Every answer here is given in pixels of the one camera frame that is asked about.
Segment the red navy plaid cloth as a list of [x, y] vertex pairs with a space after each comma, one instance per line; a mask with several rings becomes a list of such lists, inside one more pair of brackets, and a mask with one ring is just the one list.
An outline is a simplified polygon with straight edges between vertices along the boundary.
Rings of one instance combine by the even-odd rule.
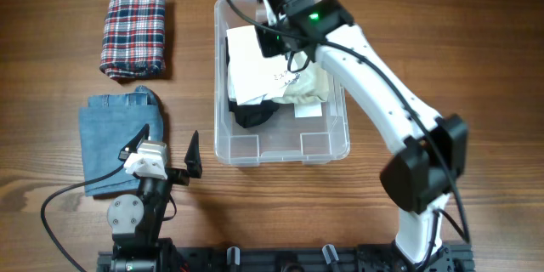
[[111, 79], [146, 79], [165, 69], [166, 0], [110, 0], [99, 69]]

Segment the blue denim jeans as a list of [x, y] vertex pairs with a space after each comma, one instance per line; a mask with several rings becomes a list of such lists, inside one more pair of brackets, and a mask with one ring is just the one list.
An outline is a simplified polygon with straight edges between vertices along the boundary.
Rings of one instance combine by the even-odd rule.
[[84, 178], [89, 181], [119, 168], [120, 150], [145, 124], [150, 126], [151, 140], [163, 140], [161, 105], [145, 86], [131, 93], [89, 97], [88, 105], [79, 110]]

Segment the white printed shirt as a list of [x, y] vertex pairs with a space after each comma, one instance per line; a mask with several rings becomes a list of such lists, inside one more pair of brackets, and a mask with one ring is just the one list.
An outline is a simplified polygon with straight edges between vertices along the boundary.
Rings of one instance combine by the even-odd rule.
[[227, 30], [229, 78], [238, 105], [257, 105], [263, 100], [282, 97], [297, 78], [287, 69], [283, 55], [264, 58], [252, 25]]

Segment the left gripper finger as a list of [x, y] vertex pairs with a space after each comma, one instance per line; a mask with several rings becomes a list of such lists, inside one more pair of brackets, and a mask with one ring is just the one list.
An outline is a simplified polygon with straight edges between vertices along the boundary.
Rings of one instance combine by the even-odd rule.
[[119, 151], [119, 156], [130, 156], [132, 153], [136, 153], [138, 147], [144, 140], [149, 138], [150, 126], [145, 124], [139, 132]]
[[191, 178], [200, 179], [202, 176], [202, 164], [199, 146], [199, 133], [194, 131], [190, 145], [186, 152], [184, 163], [186, 165], [186, 171]]

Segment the black garment with tape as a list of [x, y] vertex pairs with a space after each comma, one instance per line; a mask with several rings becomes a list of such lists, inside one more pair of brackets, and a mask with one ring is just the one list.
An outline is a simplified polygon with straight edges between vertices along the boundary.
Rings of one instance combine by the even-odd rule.
[[265, 100], [257, 105], [238, 105], [235, 91], [228, 75], [229, 112], [234, 114], [235, 122], [242, 128], [253, 128], [268, 121], [279, 109], [280, 105]]

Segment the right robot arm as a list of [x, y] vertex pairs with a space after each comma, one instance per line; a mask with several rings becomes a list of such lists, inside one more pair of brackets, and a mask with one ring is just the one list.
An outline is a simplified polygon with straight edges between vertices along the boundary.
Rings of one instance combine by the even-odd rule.
[[468, 125], [421, 101], [379, 58], [338, 0], [263, 0], [270, 42], [332, 74], [368, 115], [392, 153], [380, 173], [399, 208], [394, 250], [411, 271], [424, 271], [442, 247], [445, 204], [458, 197]]

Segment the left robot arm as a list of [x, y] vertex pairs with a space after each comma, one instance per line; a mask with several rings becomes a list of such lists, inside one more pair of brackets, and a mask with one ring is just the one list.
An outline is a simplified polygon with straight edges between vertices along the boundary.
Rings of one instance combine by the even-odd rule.
[[199, 133], [194, 132], [186, 152], [186, 168], [169, 167], [167, 145], [149, 139], [150, 126], [120, 150], [122, 170], [139, 180], [134, 194], [119, 195], [109, 206], [107, 221], [114, 245], [101, 253], [98, 271], [188, 271], [189, 265], [170, 238], [159, 236], [174, 185], [187, 186], [202, 176]]

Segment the cream cloth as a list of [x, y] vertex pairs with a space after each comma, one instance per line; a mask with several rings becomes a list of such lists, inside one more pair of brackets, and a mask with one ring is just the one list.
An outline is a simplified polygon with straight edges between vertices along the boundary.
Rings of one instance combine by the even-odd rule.
[[298, 72], [296, 78], [286, 87], [283, 96], [272, 100], [278, 104], [324, 103], [329, 93], [327, 72], [320, 64], [310, 61], [306, 69]]

